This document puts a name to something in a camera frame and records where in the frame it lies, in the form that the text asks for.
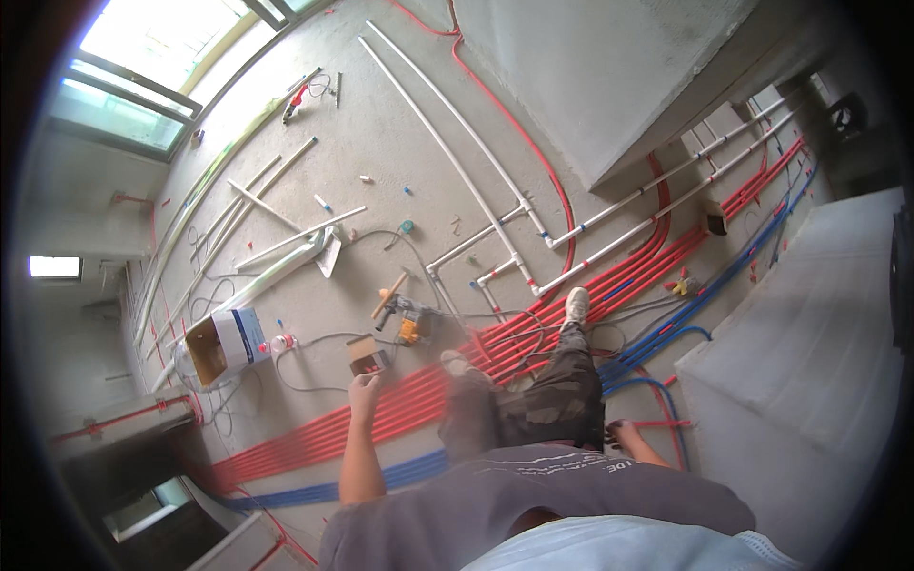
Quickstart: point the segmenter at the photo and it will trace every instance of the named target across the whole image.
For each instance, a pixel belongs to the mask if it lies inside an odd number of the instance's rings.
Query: hand
[[[380,385],[381,377],[377,375],[359,375],[349,384],[349,408],[354,425],[371,428]]]
[[[629,448],[627,444],[637,439],[641,439],[641,433],[630,420],[620,418],[606,424],[605,442],[618,442],[627,449]]]

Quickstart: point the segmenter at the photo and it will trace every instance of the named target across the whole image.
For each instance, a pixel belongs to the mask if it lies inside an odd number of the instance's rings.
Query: plastic bottle
[[[258,350],[261,353],[282,353],[297,346],[298,339],[295,338],[295,335],[286,333],[285,335],[276,335],[269,343],[261,343]]]

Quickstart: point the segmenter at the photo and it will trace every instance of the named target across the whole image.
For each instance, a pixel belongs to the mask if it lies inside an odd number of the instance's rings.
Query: person
[[[441,355],[452,379],[439,435],[452,466],[415,489],[387,495],[371,439],[380,378],[357,376],[342,508],[324,529],[320,567],[461,569],[564,518],[637,516],[725,536],[752,530],[755,516],[728,487],[671,468],[630,421],[604,429],[584,334],[589,308],[587,290],[572,290],[549,368],[523,393],[496,389],[456,351]],[[606,439],[625,454],[602,452]]]

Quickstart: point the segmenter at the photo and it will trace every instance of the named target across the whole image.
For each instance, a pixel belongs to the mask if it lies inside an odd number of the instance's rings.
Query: wooden hammer handle
[[[400,274],[400,277],[397,278],[397,281],[394,282],[394,287],[388,290],[388,294],[384,296],[384,299],[381,300],[381,303],[379,303],[375,310],[371,312],[371,319],[377,319],[377,317],[381,314],[381,310],[384,309],[384,306],[388,304],[388,301],[390,301],[391,298],[394,297],[394,294],[397,293],[397,289],[403,284],[404,281],[406,281],[407,275],[408,274],[405,271]]]

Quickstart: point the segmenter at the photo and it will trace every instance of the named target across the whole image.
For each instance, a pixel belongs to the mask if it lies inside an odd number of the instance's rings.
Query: gray t-shirt
[[[727,486],[560,444],[495,449],[415,490],[341,509],[321,569],[460,569],[503,542],[522,513],[639,515],[733,535],[755,516]]]

